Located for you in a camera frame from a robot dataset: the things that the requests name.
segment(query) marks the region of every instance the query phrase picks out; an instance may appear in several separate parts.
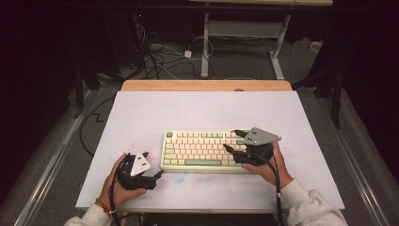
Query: white table surface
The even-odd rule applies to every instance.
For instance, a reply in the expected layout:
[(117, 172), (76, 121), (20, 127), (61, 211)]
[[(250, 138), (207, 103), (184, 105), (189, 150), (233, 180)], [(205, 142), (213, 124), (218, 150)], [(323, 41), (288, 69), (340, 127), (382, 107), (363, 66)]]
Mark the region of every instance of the white table surface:
[[(149, 152), (160, 170), (168, 130), (227, 131), (258, 127), (279, 142), (292, 176), (344, 209), (307, 116), (295, 91), (120, 91), (76, 207), (87, 209), (122, 153)], [(157, 187), (120, 210), (139, 212), (276, 213), (276, 189), (250, 173), (164, 173)]]

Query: wire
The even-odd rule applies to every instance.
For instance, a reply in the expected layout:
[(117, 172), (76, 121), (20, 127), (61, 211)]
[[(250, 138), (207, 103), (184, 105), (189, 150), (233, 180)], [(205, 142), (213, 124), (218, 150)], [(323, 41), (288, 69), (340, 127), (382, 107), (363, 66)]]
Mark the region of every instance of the wire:
[(138, 26), (140, 28), (137, 38), (139, 40), (141, 40), (141, 44), (139, 45), (139, 47), (141, 47), (141, 46), (143, 46), (144, 40), (146, 39), (146, 29), (144, 29), (144, 27), (142, 25), (140, 25), (140, 24), (137, 24), (136, 26)]
[[(260, 38), (260, 39), (258, 38), (258, 39), (255, 40), (254, 43), (246, 44), (247, 41), (254, 41), (254, 39), (251, 39), (251, 40), (247, 40), (247, 39), (232, 40), (232, 39), (230, 39), (230, 37), (227, 37), (227, 39), (222, 39), (222, 38), (217, 37), (217, 36), (210, 36), (209, 39), (210, 38), (214, 39), (214, 40), (212, 40), (212, 44), (213, 44), (213, 48), (214, 48), (213, 56), (215, 56), (215, 57), (228, 57), (228, 56), (232, 55), (235, 52), (235, 50), (246, 49), (246, 48), (250, 48), (250, 47), (259, 47), (259, 46), (263, 45), (266, 40), (268, 40), (267, 38), (264, 38), (264, 39), (263, 38)], [(227, 42), (231, 46), (220, 45), (220, 44), (217, 45), (217, 44), (215, 44), (215, 40), (219, 40), (219, 41), (222, 41), (222, 42)], [(224, 54), (224, 55), (216, 55), (215, 54), (215, 50), (217, 48), (229, 48), (229, 47), (231, 48), (231, 50), (227, 54)]]
[[(121, 161), (118, 164), (117, 170), (120, 168), (122, 163), (123, 163), (123, 161)], [(112, 217), (114, 218), (114, 223), (117, 226), (120, 226), (120, 218), (118, 217), (118, 213), (117, 213), (117, 210), (115, 208), (115, 203), (114, 203), (114, 187), (115, 187), (116, 182), (117, 182), (117, 173), (114, 172), (114, 177), (112, 178), (112, 184), (108, 190), (109, 208), (110, 208), (110, 213), (111, 213)]]
[(173, 66), (168, 67), (168, 68), (164, 68), (164, 70), (165, 70), (167, 73), (169, 73), (172, 77), (174, 77), (174, 78), (176, 78), (176, 79), (179, 79), (179, 78), (173, 76), (170, 72), (168, 72), (168, 69), (171, 69), (171, 68), (173, 68), (173, 67), (175, 67), (175, 66), (177, 66), (177, 65), (184, 64), (184, 63), (190, 64), (190, 65), (192, 66), (192, 68), (193, 68), (193, 74), (194, 74), (194, 76), (195, 76), (196, 78), (200, 79), (199, 77), (196, 76), (196, 69), (195, 69), (195, 67), (194, 67), (194, 64), (192, 64), (192, 63), (190, 63), (190, 62), (180, 62), (180, 63), (177, 63), (177, 64), (175, 64), (175, 65), (173, 65)]
[(201, 78), (201, 79), (211, 79), (211, 78), (214, 76), (214, 74), (215, 74), (215, 72), (214, 72), (214, 66), (212, 66), (212, 63), (211, 63), (211, 62), (209, 61), (209, 59), (205, 56), (204, 53), (202, 53), (202, 55), (203, 55), (203, 58), (204, 58), (206, 61), (208, 61), (208, 65), (211, 67), (212, 74), (211, 74), (210, 76), (206, 77), (206, 78)]
[(128, 218), (128, 217), (134, 217), (134, 216), (138, 216), (138, 225), (141, 226), (143, 224), (143, 222), (141, 221), (141, 217), (145, 217), (145, 214), (140, 214), (140, 213), (130, 213), (130, 214), (126, 214), (123, 215), (121, 217), (118, 217), (119, 220), (122, 220), (124, 218)]
[(85, 125), (86, 121), (88, 120), (88, 118), (94, 113), (94, 111), (96, 111), (100, 106), (104, 105), (105, 103), (107, 103), (110, 100), (115, 100), (115, 95), (113, 97), (110, 97), (104, 101), (102, 101), (99, 105), (97, 105), (93, 110), (90, 111), (90, 113), (88, 113), (88, 116), (83, 120), (82, 125), (80, 126), (80, 130), (79, 130), (79, 138), (80, 138), (80, 142), (82, 143), (83, 148), (85, 149), (85, 151), (91, 156), (94, 156), (94, 153), (92, 153), (88, 147), (86, 146), (83, 137), (82, 137), (82, 130), (83, 130), (83, 126)]
[(208, 57), (210, 57), (212, 55), (212, 53), (214, 52), (214, 46), (211, 43), (211, 41), (209, 39), (205, 39), (203, 36), (199, 36), (196, 37), (195, 39), (192, 40), (192, 43), (194, 43), (194, 41), (199, 40), (199, 39), (203, 39), (203, 40), (207, 40), (209, 42), (209, 44), (211, 44), (211, 54), (209, 54)]
[(155, 71), (155, 76), (159, 79), (160, 72), (158, 72), (158, 69), (162, 70), (165, 59), (158, 54), (154, 54), (151, 51), (148, 51), (148, 53), (146, 54), (146, 58), (144, 60), (146, 60), (147, 62), (151, 62), (152, 65), (147, 66), (147, 64), (146, 64), (146, 66), (145, 66), (146, 76), (143, 79), (153, 78), (154, 76), (150, 76), (151, 72), (153, 72), (153, 71)]
[(299, 4), (296, 0), (294, 0), (294, 2), (298, 5), (298, 6), (302, 6), (301, 4)]
[(160, 51), (163, 50), (164, 48), (167, 48), (167, 49), (173, 50), (173, 52), (171, 52), (171, 53), (168, 53), (168, 52), (160, 52), (160, 53), (163, 53), (163, 54), (174, 54), (174, 55), (179, 55), (179, 56), (182, 56), (182, 55), (183, 55), (183, 54), (179, 53), (177, 50), (175, 50), (175, 49), (173, 49), (173, 48), (171, 48), (171, 47), (165, 46), (164, 44), (162, 44), (162, 45), (161, 45), (161, 44), (151, 44), (150, 47), (151, 47), (152, 45), (162, 46), (162, 48), (161, 48), (160, 50), (155, 51), (155, 52), (160, 52)]
[(276, 157), (273, 154), (273, 159), (276, 164), (276, 168), (273, 167), (273, 165), (264, 159), (262, 156), (260, 156), (258, 153), (253, 153), (257, 157), (259, 157), (267, 166), (273, 171), (273, 174), (275, 175), (276, 178), (276, 193), (277, 193), (277, 198), (276, 198), (276, 203), (277, 203), (277, 209), (278, 209), (278, 225), (284, 225), (284, 218), (282, 217), (282, 209), (281, 209), (281, 186), (279, 182), (279, 167), (276, 161)]
[(264, 71), (266, 71), (266, 69), (270, 68), (270, 66), (273, 65), (273, 62), (274, 62), (276, 59), (277, 59), (277, 58), (272, 59), (271, 62), (270, 62), (269, 64), (267, 64), (267, 65), (263, 68), (263, 70), (261, 71), (261, 80), (263, 80), (262, 73), (263, 73)]

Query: wrist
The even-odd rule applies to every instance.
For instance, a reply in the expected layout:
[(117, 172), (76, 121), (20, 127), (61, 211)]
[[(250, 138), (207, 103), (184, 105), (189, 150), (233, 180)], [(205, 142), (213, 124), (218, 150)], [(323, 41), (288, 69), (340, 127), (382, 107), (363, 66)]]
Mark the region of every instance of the wrist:
[(290, 184), (293, 180), (294, 180), (294, 178), (288, 172), (283, 173), (279, 178), (280, 188), (284, 188), (285, 186)]
[(109, 206), (109, 201), (102, 199), (101, 197), (96, 199), (95, 202), (96, 205), (100, 206), (101, 208), (103, 208), (104, 212), (108, 215), (109, 218), (111, 218), (111, 209)]

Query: hand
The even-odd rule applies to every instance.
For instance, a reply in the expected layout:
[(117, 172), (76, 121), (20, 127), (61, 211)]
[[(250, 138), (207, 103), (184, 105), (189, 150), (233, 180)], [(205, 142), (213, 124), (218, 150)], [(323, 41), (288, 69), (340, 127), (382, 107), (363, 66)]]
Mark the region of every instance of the hand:
[[(273, 146), (273, 153), (276, 158), (277, 165), (279, 167), (279, 184), (281, 188), (283, 188), (286, 185), (290, 184), (294, 179), (291, 177), (291, 175), (288, 173), (287, 168), (285, 167), (284, 157), (282, 156), (281, 151), (279, 150), (279, 144), (275, 141), (272, 143), (272, 146)], [(273, 157), (269, 160), (269, 162), (275, 168), (275, 170), (277, 170), (276, 162)], [(241, 165), (241, 168), (246, 169), (252, 173), (259, 174), (265, 179), (266, 182), (272, 184), (273, 186), (276, 185), (275, 174), (267, 164), (255, 167), (251, 164), (244, 163), (243, 165)]]
[[(118, 161), (114, 164), (114, 167), (112, 168), (111, 174), (108, 175), (108, 177), (106, 177), (104, 185), (103, 185), (103, 190), (101, 192), (101, 195), (99, 197), (99, 200), (101, 202), (103, 202), (103, 204), (110, 209), (110, 202), (109, 202), (109, 196), (108, 196), (108, 192), (109, 192), (109, 187), (111, 187), (112, 185), (112, 180), (114, 179), (114, 174), (115, 171), (117, 170), (118, 165), (120, 164), (120, 162), (124, 159), (124, 157), (126, 156), (126, 153), (124, 153), (120, 159), (118, 159)], [(126, 190), (125, 188), (123, 188), (120, 183), (117, 181), (114, 185), (114, 204), (115, 204), (115, 208), (118, 209), (118, 207), (120, 207), (121, 205), (123, 205), (126, 201), (139, 197), (143, 194), (145, 194), (147, 192), (147, 190), (145, 188), (138, 188), (136, 190)]]

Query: desk leg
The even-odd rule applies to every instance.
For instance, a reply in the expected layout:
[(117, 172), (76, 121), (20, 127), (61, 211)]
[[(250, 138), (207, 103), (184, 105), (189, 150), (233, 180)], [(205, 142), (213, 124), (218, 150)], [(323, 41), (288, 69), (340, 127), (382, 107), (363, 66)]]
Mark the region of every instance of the desk leg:
[(272, 61), (273, 69), (275, 71), (275, 75), (277, 79), (284, 79), (282, 75), (281, 67), (279, 66), (279, 50), (281, 49), (282, 42), (284, 41), (285, 33), (287, 32), (288, 23), (290, 22), (291, 15), (285, 15), (284, 22), (281, 25), (281, 29), (279, 31), (279, 37), (277, 39), (277, 45), (275, 51), (270, 51), (270, 60)]
[(208, 49), (208, 38), (209, 38), (209, 13), (205, 13), (205, 20), (203, 24), (203, 50), (202, 50), (202, 62), (200, 67), (200, 77), (208, 77), (208, 60), (209, 60), (209, 49)]

